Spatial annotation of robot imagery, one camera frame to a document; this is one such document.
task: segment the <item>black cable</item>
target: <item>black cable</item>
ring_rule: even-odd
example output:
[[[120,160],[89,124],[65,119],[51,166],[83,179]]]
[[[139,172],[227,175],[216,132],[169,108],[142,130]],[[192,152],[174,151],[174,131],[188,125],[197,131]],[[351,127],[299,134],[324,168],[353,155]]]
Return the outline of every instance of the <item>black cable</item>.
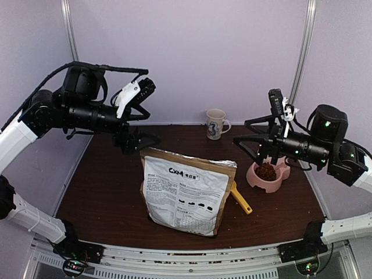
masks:
[[[50,80],[53,76],[55,76],[56,74],[58,74],[60,71],[63,71],[64,69],[69,68],[69,67],[73,67],[73,66],[87,67],[87,68],[89,68],[91,70],[118,71],[120,73],[137,73],[138,76],[136,76],[136,78],[149,73],[149,71],[146,70],[146,69],[112,67],[112,66],[108,66],[108,65],[93,65],[93,64],[89,64],[89,63],[85,63],[85,62],[79,62],[79,61],[72,61],[70,63],[64,64],[63,66],[57,68],[52,73],[50,73],[49,75],[47,75],[45,79],[43,79],[43,81],[35,88],[35,90],[31,93],[31,95],[28,96],[26,98],[26,100],[24,100],[24,102],[20,105],[20,107],[5,122],[5,124],[1,128],[1,131],[5,130],[5,128],[18,115],[18,113],[22,110],[22,108],[26,104],[29,103],[29,101],[32,99],[32,97],[47,83],[48,80]]]
[[[296,116],[293,118],[293,122],[294,122],[298,127],[300,127],[303,131],[305,131],[305,132],[307,132],[309,135],[311,135],[311,134],[310,134],[310,130],[307,129],[305,126],[301,125],[300,122],[297,121]]]
[[[290,163],[288,163],[287,162],[287,159],[288,159],[289,157],[285,157],[285,159],[284,159],[284,163],[288,166],[288,167],[294,167],[294,168],[296,168],[296,169],[300,169],[300,170],[302,170],[302,171],[309,171],[309,170],[312,170],[313,169],[313,167],[312,167],[312,165],[310,165],[310,163],[308,163],[309,164],[309,167],[307,168],[307,169],[304,169],[303,167],[299,167],[299,166],[296,166],[296,165],[294,165],[294,164],[290,164]]]
[[[327,260],[327,262],[325,263],[325,265],[321,268],[321,270],[319,270],[319,271],[316,272],[316,275],[318,275],[318,274],[321,273],[324,269],[326,269],[326,267],[327,267],[328,264],[330,263],[331,258],[332,258],[332,255],[333,255],[333,247],[334,247],[334,244],[332,243],[332,249],[331,249],[330,257],[328,258],[328,260]]]
[[[288,124],[289,124],[289,127],[290,127],[291,131],[294,132],[295,129],[293,129],[293,125],[292,125],[292,123],[291,123],[291,122],[288,122]]]
[[[346,138],[344,138],[344,141],[345,142],[347,142],[347,143],[349,143],[349,144],[353,144],[353,145],[355,145],[356,147],[358,147],[358,148],[360,148],[361,150],[363,150],[370,158],[372,158],[372,154],[366,149],[366,148],[364,148],[364,147],[362,147],[361,145],[359,145],[359,144],[357,144],[357,143],[355,143],[355,142],[353,142],[353,141],[350,141],[350,140],[348,140],[348,139],[346,139]]]
[[[298,127],[300,127],[303,131],[305,131],[305,132],[307,132],[309,135],[311,135],[310,130],[307,129],[305,126],[301,125],[301,124],[297,121],[296,116],[294,117],[293,122],[294,122]],[[369,152],[365,147],[363,147],[363,146],[357,144],[356,142],[353,142],[353,141],[351,141],[351,140],[349,140],[349,139],[347,139],[347,138],[344,138],[344,141],[347,142],[347,143],[349,143],[349,144],[353,144],[353,145],[355,145],[356,147],[360,148],[360,149],[363,150],[363,151],[364,151],[364,152],[365,152],[365,153],[366,153],[370,158],[372,158],[372,154],[371,154],[371,152]]]
[[[50,241],[49,239],[46,239],[46,240],[49,242],[49,244],[51,245],[51,247],[53,247],[53,249],[57,252],[57,254],[58,254],[58,255],[59,255],[63,260],[65,260],[65,261],[63,262],[63,264],[62,264],[62,271],[63,271],[63,273],[64,273],[66,276],[71,277],[71,275],[70,275],[70,274],[67,274],[66,271],[65,271],[65,268],[68,267],[68,264],[69,264],[69,263],[73,263],[74,265],[76,265],[76,264],[77,264],[76,262],[78,262],[78,263],[79,263],[79,266],[83,268],[83,270],[81,270],[79,273],[74,274],[74,277],[78,277],[78,276],[82,275],[82,273],[85,272],[86,268],[89,267],[89,265],[87,265],[86,262],[83,262],[83,261],[81,261],[81,260],[79,260],[79,259],[75,259],[75,258],[69,258],[69,259],[68,259],[68,258],[66,258],[65,256],[63,256],[63,255],[61,254],[61,252],[58,251],[57,246],[56,246],[52,241]]]
[[[76,128],[74,128],[71,134],[67,135],[66,138],[69,141],[74,137],[74,135],[98,135],[98,134],[100,134],[100,132],[76,131]]]
[[[310,122],[313,120],[313,118],[315,117],[315,114],[316,114],[316,109],[310,114],[309,118],[307,119],[307,123],[306,123],[306,129],[309,129],[309,126],[310,126]]]
[[[115,101],[116,101],[116,97],[118,96],[118,94],[121,92],[121,89],[119,91],[117,91],[112,97],[111,97],[111,100],[110,100],[110,104],[111,106],[113,106],[114,108],[116,108],[117,106],[115,105]]]

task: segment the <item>yellow scoop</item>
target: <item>yellow scoop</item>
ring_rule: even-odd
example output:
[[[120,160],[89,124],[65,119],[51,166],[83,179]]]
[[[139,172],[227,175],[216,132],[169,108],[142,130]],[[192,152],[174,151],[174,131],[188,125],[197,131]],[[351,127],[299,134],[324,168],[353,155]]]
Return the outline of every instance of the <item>yellow scoop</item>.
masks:
[[[234,183],[231,186],[231,193],[235,200],[240,204],[246,214],[251,214],[253,209],[249,206],[249,204],[245,201],[242,195],[238,192],[237,183]]]

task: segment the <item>kibble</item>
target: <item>kibble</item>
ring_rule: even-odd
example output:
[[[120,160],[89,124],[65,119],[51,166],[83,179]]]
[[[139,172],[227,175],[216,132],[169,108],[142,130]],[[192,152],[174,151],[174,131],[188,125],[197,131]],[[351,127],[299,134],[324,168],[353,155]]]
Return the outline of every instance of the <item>kibble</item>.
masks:
[[[277,173],[272,165],[263,163],[262,166],[255,170],[257,176],[266,181],[274,181],[277,179]]]

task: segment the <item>mug handle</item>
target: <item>mug handle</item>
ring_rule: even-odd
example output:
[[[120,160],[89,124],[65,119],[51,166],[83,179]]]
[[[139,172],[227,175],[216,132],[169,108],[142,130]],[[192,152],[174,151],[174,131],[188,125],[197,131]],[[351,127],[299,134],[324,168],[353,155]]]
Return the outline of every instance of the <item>mug handle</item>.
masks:
[[[230,129],[231,129],[231,123],[230,123],[230,121],[228,121],[227,119],[224,119],[224,120],[223,120],[223,123],[227,123],[228,128],[227,128],[226,131],[222,131],[221,134],[224,134],[224,133],[226,133],[226,132],[229,132]]]

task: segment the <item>white robot arm segment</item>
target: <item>white robot arm segment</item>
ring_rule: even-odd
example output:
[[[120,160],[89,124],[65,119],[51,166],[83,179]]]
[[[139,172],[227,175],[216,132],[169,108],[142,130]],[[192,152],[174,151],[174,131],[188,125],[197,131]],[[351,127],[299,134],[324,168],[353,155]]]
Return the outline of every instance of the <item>white robot arm segment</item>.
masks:
[[[372,158],[364,156],[364,164],[368,167],[368,171],[365,171],[353,184],[353,186],[364,189],[369,193],[372,193]]]
[[[23,121],[18,121],[20,115],[21,112],[0,134],[0,175],[19,153],[38,138]]]
[[[372,213],[342,220],[326,220],[321,226],[324,244],[372,235]]]
[[[19,194],[14,194],[16,209],[5,218],[49,239],[54,244],[66,238],[65,225],[60,219],[53,218],[26,202]]]

